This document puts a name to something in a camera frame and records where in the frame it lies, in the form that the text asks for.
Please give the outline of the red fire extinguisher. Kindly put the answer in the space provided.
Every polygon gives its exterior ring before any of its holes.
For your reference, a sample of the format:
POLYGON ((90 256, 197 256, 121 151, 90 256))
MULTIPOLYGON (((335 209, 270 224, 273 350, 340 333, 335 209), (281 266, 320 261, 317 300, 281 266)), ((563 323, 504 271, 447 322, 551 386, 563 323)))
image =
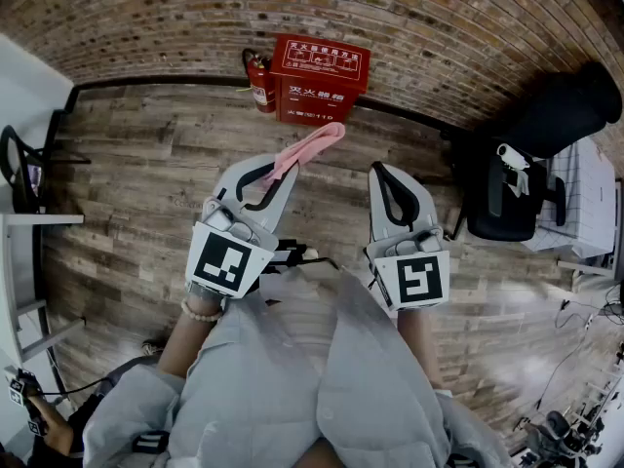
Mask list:
POLYGON ((271 59, 253 49, 242 52, 242 63, 250 82, 255 105, 260 112, 272 113, 276 110, 275 79, 271 75, 271 59))

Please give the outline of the black office chair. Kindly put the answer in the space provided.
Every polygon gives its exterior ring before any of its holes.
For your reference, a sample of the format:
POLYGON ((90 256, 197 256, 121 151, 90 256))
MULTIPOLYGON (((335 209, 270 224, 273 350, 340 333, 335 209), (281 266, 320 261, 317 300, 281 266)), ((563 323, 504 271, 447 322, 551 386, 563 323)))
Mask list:
POLYGON ((532 238, 544 201, 556 205, 556 224, 566 221, 564 182, 548 186, 548 162, 555 155, 608 124, 623 110, 620 91, 599 62, 576 73, 554 73, 505 116, 484 123, 472 135, 451 139, 450 160, 463 192, 451 239, 463 228, 499 242, 532 238), (509 144, 530 163, 523 171, 505 165, 497 147, 509 144))

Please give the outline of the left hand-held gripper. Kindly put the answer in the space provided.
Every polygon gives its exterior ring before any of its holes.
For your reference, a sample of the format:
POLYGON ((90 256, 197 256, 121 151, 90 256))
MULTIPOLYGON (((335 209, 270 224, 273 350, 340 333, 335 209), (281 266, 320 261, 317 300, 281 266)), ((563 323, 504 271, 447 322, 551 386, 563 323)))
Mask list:
POLYGON ((294 164, 271 177, 275 156, 260 154, 230 166, 221 176, 214 197, 204 202, 201 219, 192 229, 185 285, 222 296, 244 297, 268 266, 279 240, 277 228, 298 176, 294 164), (260 201, 245 200, 251 187, 260 201), (232 201, 242 213, 225 206, 232 201))

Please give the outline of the grey and black robot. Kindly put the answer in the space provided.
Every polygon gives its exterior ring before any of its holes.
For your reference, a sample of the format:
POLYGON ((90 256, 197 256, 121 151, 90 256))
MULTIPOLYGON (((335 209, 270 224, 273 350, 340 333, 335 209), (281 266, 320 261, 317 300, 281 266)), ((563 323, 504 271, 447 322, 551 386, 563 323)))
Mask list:
POLYGON ((603 446, 595 441, 604 429, 605 424, 598 416, 581 416, 579 423, 573 425, 560 412, 552 410, 541 424, 525 426, 526 446, 540 459, 551 463, 580 461, 602 452, 603 446))

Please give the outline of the grey shirt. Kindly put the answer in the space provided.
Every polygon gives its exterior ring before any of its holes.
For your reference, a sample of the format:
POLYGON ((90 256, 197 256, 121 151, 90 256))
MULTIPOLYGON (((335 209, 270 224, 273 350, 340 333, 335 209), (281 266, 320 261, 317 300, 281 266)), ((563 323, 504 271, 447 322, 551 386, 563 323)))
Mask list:
POLYGON ((513 468, 350 272, 292 268, 221 308, 185 378, 158 362, 122 375, 85 427, 84 468, 445 468, 452 453, 513 468), (165 452, 133 452, 156 430, 165 452))

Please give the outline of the black mesh chair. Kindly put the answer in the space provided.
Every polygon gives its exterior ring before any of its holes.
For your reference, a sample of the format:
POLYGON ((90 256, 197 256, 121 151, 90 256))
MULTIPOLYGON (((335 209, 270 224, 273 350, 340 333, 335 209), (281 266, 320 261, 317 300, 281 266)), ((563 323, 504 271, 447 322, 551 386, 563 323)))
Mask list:
POLYGON ((12 205, 17 214, 38 214, 43 206, 46 170, 52 165, 90 165, 92 160, 78 152, 67 159, 53 159, 44 149, 25 143, 11 125, 0 133, 0 175, 11 188, 12 205))

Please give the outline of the pink cloth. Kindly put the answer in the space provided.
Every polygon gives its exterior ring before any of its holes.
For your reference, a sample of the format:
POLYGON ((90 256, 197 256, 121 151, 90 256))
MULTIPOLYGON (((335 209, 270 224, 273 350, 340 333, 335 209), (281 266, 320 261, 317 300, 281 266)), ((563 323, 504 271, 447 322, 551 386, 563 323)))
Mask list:
POLYGON ((342 123, 331 122, 275 155, 273 169, 265 177, 267 183, 281 180, 295 165, 306 165, 321 152, 342 140, 346 129, 342 123))

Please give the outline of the red fire extinguisher box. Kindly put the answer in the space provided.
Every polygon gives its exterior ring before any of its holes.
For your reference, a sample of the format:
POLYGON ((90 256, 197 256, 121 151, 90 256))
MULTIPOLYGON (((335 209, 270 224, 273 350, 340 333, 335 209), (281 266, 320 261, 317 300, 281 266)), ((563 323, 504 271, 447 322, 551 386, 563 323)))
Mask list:
POLYGON ((276 119, 320 127, 344 122, 368 89, 371 52, 327 39, 280 34, 270 74, 276 119))

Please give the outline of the person's left forearm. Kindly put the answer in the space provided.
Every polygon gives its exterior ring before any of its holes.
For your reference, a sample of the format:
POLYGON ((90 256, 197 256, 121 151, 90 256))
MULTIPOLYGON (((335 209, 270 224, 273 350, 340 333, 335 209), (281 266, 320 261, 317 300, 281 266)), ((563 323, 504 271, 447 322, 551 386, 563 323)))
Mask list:
POLYGON ((221 300, 205 300, 190 294, 165 345, 157 369, 185 378, 206 338, 223 314, 221 300))

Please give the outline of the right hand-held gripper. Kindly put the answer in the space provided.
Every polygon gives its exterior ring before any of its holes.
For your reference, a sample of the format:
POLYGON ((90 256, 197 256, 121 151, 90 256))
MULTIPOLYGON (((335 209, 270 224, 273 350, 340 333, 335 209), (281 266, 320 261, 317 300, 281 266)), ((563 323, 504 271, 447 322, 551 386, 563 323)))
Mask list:
POLYGON ((432 227, 438 220, 430 193, 412 175, 379 161, 371 165, 369 192, 372 242, 365 255, 387 308, 398 312, 447 302, 449 252, 442 230, 432 227))

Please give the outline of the person's right forearm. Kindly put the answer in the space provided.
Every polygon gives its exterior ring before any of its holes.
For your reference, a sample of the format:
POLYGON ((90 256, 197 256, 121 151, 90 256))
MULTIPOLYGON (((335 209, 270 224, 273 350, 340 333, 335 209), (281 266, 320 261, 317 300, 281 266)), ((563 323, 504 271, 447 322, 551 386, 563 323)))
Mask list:
POLYGON ((444 381, 436 352, 429 314, 424 309, 402 310, 397 329, 434 389, 443 389, 444 381))

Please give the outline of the white desk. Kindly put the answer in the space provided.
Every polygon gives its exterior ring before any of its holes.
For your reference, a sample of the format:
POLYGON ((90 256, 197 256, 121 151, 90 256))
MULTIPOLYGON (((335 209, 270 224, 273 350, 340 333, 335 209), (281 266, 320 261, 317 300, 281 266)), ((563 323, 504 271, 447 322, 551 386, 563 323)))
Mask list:
POLYGON ((84 318, 77 318, 60 330, 42 336, 23 347, 19 339, 19 317, 29 312, 45 310, 47 301, 36 299, 18 307, 11 259, 11 228, 17 226, 73 225, 82 224, 82 214, 0 214, 0 350, 12 365, 22 368, 23 364, 38 354, 50 349, 73 333, 86 326, 84 318))

